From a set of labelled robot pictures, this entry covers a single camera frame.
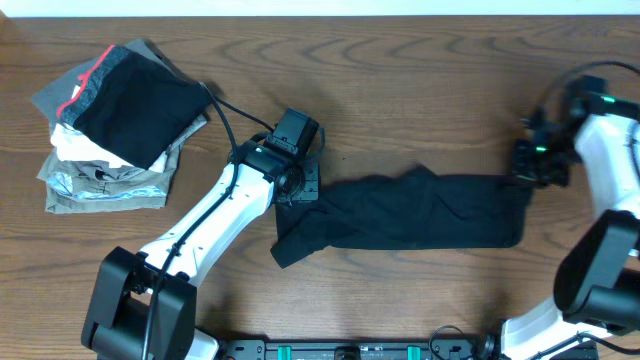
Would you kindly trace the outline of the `black shorts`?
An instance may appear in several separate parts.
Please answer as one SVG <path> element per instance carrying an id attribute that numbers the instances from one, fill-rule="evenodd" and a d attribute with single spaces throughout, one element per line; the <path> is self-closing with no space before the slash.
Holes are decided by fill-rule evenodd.
<path id="1" fill-rule="evenodd" d="M 437 175 L 418 166 L 325 187 L 276 209 L 270 252 L 286 268 L 327 247 L 358 250 L 509 248 L 524 233 L 533 189 L 505 175 Z"/>

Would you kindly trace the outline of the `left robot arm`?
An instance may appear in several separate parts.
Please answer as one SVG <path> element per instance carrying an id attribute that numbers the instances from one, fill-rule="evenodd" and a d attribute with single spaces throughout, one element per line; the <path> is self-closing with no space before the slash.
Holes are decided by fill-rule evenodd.
<path id="1" fill-rule="evenodd" d="M 138 252 L 101 262 L 81 343 L 100 359 L 213 359 L 220 345 L 195 325 L 197 290 L 238 234 L 274 204 L 318 197 L 308 150 L 317 121 L 287 109 L 271 132 L 230 156 L 214 187 L 175 226 Z"/>

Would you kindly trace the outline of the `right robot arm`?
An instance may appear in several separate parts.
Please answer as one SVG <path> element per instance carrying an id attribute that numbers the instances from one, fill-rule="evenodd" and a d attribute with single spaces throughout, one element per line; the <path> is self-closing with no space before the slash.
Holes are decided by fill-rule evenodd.
<path id="1" fill-rule="evenodd" d="M 560 121 L 537 109 L 529 140 L 514 146 L 512 173 L 539 186 L 566 186 L 569 168 L 584 166 L 594 223 L 561 262 L 553 295 L 501 325 L 485 343 L 495 359 L 577 358 L 639 329 L 639 106 L 583 75 L 563 92 Z"/>

